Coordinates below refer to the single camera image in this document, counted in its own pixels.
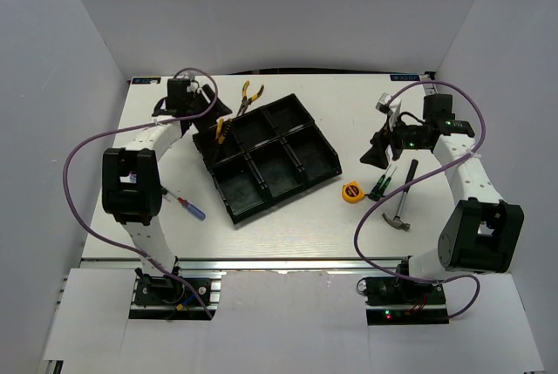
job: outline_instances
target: green screwdriver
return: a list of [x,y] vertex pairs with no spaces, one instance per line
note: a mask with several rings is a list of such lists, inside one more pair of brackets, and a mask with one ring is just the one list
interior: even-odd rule
[[368,195],[370,199],[379,201],[379,199],[382,198],[382,196],[384,195],[385,189],[388,187],[388,185],[390,185],[391,177],[393,176],[395,171],[398,170],[398,167],[395,167],[391,172],[391,175],[388,176],[386,179],[385,176],[387,175],[387,171],[390,170],[390,167],[391,165],[388,166],[388,168],[385,170],[385,173],[380,177],[380,179],[372,189],[372,192]]

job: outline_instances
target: hammer head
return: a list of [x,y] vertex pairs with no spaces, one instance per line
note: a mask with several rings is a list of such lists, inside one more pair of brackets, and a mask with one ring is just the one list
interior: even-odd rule
[[398,215],[396,215],[393,218],[390,218],[386,213],[382,213],[382,217],[384,217],[384,220],[387,224],[389,224],[393,228],[396,228],[397,230],[404,230],[405,232],[408,232],[409,229],[411,228],[411,224],[403,223]]

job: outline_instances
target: hammer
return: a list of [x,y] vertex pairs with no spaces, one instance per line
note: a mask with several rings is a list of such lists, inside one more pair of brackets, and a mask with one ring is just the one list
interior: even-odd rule
[[[419,161],[416,159],[413,159],[411,161],[411,167],[409,168],[409,173],[407,174],[405,184],[411,182],[414,179],[418,164]],[[388,217],[386,213],[382,213],[382,217],[384,217],[384,220],[387,224],[389,224],[393,228],[396,228],[397,230],[404,230],[405,232],[408,232],[409,229],[411,228],[410,223],[403,223],[401,221],[401,212],[403,211],[403,206],[405,204],[405,200],[407,199],[408,193],[409,193],[409,187],[407,187],[401,194],[401,200],[399,200],[398,211],[395,213],[395,217],[393,217],[393,219]]]

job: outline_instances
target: yellow pliers handle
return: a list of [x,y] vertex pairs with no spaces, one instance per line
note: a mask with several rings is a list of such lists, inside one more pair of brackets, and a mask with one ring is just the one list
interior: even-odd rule
[[227,121],[225,121],[223,117],[219,119],[219,121],[217,122],[217,131],[215,132],[215,140],[217,140],[217,144],[223,144],[223,142],[227,138],[227,134],[232,123],[233,119],[228,119]]
[[[244,82],[244,86],[242,87],[242,99],[245,99],[247,97],[246,90],[248,89],[249,86],[250,86],[249,80]],[[260,86],[260,90],[257,92],[257,94],[248,100],[248,105],[252,104],[254,101],[256,101],[258,98],[262,96],[264,88],[265,85]]]

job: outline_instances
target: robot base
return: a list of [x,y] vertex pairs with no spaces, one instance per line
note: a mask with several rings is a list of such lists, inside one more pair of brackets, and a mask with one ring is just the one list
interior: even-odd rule
[[[210,278],[184,278],[198,292],[201,300],[210,305],[211,279]],[[154,319],[154,320],[208,320],[208,315],[195,298],[190,300],[181,311],[176,306],[186,301],[192,294],[188,289],[183,294],[170,299],[161,298],[161,293],[155,291],[153,285],[138,279],[133,295],[132,307],[128,314],[129,319]]]
[[386,324],[447,324],[442,286],[401,281],[395,277],[365,278],[366,320],[369,326]]

